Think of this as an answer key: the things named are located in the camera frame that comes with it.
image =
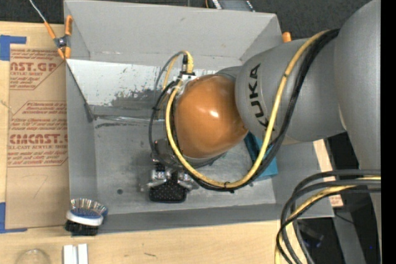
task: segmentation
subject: blue object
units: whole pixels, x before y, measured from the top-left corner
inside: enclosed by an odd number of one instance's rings
[[[26,36],[0,35],[0,60],[10,60],[10,44],[26,44]]]
[[[249,152],[249,155],[252,159],[253,162],[257,159],[257,156],[260,152],[261,146],[262,146],[262,140],[255,137],[251,132],[247,133],[247,136],[245,136],[245,144],[247,151]],[[271,146],[268,148],[267,152],[264,155],[264,159],[267,156],[269,150],[271,149]],[[256,178],[256,180],[259,179],[266,179],[272,176],[275,176],[278,174],[278,165],[277,165],[277,158],[274,157],[272,162],[268,165],[268,167]]]
[[[71,209],[70,212],[75,216],[87,219],[99,219],[101,217],[101,215],[93,209],[76,208]]]
[[[8,233],[8,232],[24,232],[27,229],[10,229],[6,230],[4,227],[4,223],[6,220],[6,203],[2,202],[0,203],[0,233]]]

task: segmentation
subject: cardboard box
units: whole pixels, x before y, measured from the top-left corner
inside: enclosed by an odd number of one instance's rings
[[[198,74],[239,66],[282,42],[277,17],[82,0],[65,0],[64,11],[74,18],[66,70],[70,194],[109,208],[102,232],[277,219],[294,186],[320,170],[312,143],[289,145],[277,154],[277,177],[235,194],[200,188],[184,203],[150,202],[140,188],[152,168],[147,121],[160,67],[182,49],[193,54]],[[155,133],[163,133],[161,124]],[[201,171],[236,180],[250,164],[240,143]],[[329,202],[307,214],[329,215]]]
[[[64,34],[63,25],[53,27]],[[25,41],[11,44],[2,61],[2,85],[9,86],[2,100],[9,129],[0,135],[7,139],[6,229],[60,225],[69,207],[65,63],[42,23],[0,22],[0,35]]]

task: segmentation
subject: black device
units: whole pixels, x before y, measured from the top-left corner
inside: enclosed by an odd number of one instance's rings
[[[205,0],[205,6],[212,9],[255,12],[251,0]]]

